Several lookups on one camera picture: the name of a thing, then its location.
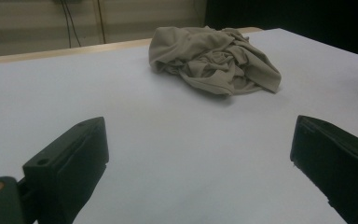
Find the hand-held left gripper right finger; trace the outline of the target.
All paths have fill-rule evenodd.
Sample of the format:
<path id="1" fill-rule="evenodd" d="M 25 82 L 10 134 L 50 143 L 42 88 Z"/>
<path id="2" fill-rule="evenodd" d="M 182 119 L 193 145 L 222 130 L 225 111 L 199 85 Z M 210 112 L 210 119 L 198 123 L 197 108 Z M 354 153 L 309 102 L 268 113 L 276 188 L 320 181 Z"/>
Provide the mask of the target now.
<path id="1" fill-rule="evenodd" d="M 348 224 L 358 224 L 358 137 L 327 121 L 300 116 L 290 160 Z"/>

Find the black curtain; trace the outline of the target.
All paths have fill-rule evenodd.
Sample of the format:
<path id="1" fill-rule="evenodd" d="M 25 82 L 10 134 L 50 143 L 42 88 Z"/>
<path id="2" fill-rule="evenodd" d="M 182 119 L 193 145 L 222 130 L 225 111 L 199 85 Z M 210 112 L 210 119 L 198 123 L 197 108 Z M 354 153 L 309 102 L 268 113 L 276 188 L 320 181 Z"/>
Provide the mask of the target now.
<path id="1" fill-rule="evenodd" d="M 358 54 L 358 0 L 207 0 L 204 23 L 283 28 Z"/>

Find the beige pants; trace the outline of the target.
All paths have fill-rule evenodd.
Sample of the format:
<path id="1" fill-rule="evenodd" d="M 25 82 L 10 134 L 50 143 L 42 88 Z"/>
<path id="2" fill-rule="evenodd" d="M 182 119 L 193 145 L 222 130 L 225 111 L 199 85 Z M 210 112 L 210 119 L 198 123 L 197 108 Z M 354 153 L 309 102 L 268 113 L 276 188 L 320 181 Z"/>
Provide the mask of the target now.
<path id="1" fill-rule="evenodd" d="M 218 95 L 277 92 L 278 69 L 239 31 L 204 27 L 159 27 L 149 64 L 158 73 L 181 77 L 191 87 Z"/>

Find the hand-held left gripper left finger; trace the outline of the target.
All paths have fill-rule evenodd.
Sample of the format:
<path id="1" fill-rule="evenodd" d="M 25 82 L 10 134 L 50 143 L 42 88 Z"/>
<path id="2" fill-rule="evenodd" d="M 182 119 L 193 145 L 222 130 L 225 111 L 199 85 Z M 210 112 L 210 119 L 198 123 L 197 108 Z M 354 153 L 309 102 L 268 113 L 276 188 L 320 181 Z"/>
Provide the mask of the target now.
<path id="1" fill-rule="evenodd" d="M 90 199 L 109 151 L 104 118 L 82 121 L 23 165 L 26 185 L 36 193 L 39 224 L 72 224 Z"/>

